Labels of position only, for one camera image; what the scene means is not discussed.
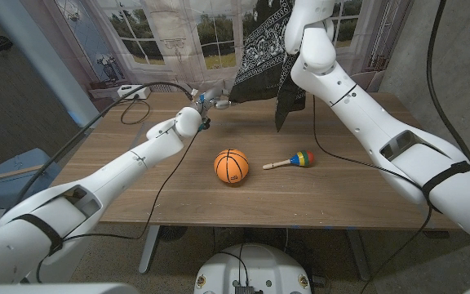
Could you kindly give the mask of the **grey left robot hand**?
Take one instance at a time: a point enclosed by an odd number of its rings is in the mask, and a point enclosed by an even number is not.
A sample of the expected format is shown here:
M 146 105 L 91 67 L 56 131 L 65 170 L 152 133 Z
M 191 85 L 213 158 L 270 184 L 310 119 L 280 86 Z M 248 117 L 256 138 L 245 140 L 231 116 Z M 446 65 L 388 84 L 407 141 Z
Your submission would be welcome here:
M 231 106 L 228 99 L 224 99 L 228 92 L 219 87 L 213 87 L 199 95 L 199 98 L 193 102 L 193 107 L 201 115 L 206 118 L 210 109 L 224 110 Z

